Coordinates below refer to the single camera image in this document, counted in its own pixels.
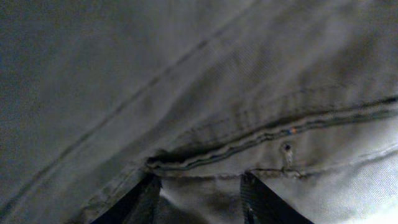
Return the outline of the grey shorts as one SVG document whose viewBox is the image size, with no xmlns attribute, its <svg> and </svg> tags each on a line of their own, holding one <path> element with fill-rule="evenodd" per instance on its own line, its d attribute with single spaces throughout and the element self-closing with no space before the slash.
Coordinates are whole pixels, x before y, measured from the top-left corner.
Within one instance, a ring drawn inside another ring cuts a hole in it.
<svg viewBox="0 0 398 224">
<path fill-rule="evenodd" d="M 2 1 L 1 222 L 397 222 L 396 1 Z"/>
</svg>

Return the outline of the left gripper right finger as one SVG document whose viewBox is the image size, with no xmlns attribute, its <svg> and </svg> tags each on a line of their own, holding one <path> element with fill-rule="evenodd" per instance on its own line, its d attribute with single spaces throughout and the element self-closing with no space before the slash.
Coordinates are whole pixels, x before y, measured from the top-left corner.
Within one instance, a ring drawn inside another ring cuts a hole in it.
<svg viewBox="0 0 398 224">
<path fill-rule="evenodd" d="M 245 224 L 313 224 L 250 172 L 241 176 L 240 197 Z"/>
</svg>

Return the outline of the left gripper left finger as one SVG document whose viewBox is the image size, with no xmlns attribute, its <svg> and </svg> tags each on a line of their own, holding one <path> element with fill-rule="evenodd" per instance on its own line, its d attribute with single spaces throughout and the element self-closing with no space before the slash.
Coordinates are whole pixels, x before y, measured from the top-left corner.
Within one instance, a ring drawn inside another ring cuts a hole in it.
<svg viewBox="0 0 398 224">
<path fill-rule="evenodd" d="M 161 188 L 159 176 L 146 175 L 121 200 L 91 224 L 153 224 Z"/>
</svg>

